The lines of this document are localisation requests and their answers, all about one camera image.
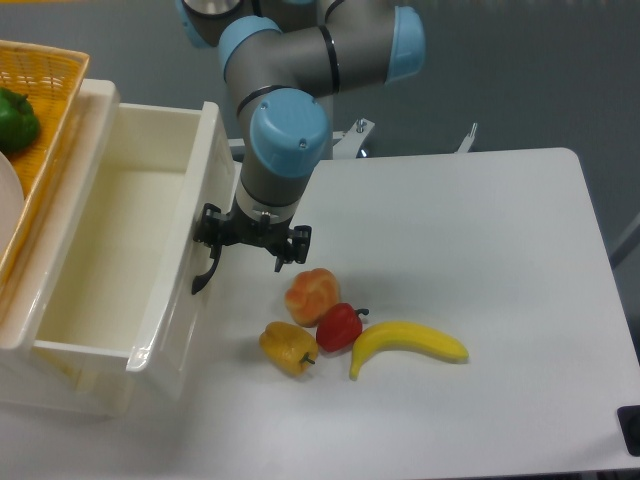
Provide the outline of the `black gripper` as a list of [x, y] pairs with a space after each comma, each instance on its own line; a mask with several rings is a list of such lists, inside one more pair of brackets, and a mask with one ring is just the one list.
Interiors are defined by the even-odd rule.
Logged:
[[205, 203], [196, 222], [193, 240], [210, 249], [210, 258], [217, 260], [223, 246], [236, 244], [264, 248], [275, 257], [274, 271], [284, 265], [305, 264], [311, 245], [312, 227], [290, 228], [291, 220], [272, 223], [254, 220], [242, 210], [223, 213], [214, 204]]

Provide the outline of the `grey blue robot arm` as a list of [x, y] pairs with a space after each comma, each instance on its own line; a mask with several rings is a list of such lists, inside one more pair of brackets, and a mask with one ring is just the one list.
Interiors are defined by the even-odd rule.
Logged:
[[426, 57], [418, 12], [393, 1], [180, 1], [196, 45], [218, 52], [245, 153], [228, 212], [207, 204], [194, 239], [218, 261], [226, 246], [303, 263], [311, 228], [291, 221], [331, 151], [322, 100], [417, 74]]

